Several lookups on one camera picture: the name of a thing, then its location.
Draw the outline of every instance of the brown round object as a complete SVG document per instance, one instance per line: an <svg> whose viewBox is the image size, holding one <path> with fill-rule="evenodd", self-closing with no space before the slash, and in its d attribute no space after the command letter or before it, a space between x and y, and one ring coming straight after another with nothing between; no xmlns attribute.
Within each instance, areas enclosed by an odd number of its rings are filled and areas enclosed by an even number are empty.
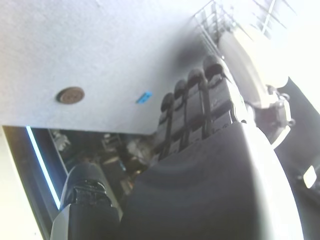
<svg viewBox="0 0 320 240"><path fill-rule="evenodd" d="M82 88L72 86L59 92L56 99L62 104L75 104L80 102L84 98L84 96L85 92Z"/></svg>

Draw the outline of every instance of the robotic hand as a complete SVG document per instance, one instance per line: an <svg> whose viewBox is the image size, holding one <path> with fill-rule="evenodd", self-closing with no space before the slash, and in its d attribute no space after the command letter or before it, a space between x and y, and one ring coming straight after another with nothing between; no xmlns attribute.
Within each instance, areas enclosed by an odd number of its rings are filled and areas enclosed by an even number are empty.
<svg viewBox="0 0 320 240"><path fill-rule="evenodd" d="M66 180L51 240L302 240L296 203L224 62L208 56L162 101L152 167L119 221L96 165Z"/></svg>

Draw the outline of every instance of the metal wire rack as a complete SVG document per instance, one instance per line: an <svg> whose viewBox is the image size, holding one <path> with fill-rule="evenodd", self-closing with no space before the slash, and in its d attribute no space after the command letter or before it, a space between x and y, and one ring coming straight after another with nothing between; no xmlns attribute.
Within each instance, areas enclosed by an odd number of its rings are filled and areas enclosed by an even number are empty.
<svg viewBox="0 0 320 240"><path fill-rule="evenodd" d="M253 26L270 40L280 39L297 13L286 0L212 0L195 15L199 33L209 52L221 56L217 47L225 32Z"/></svg>

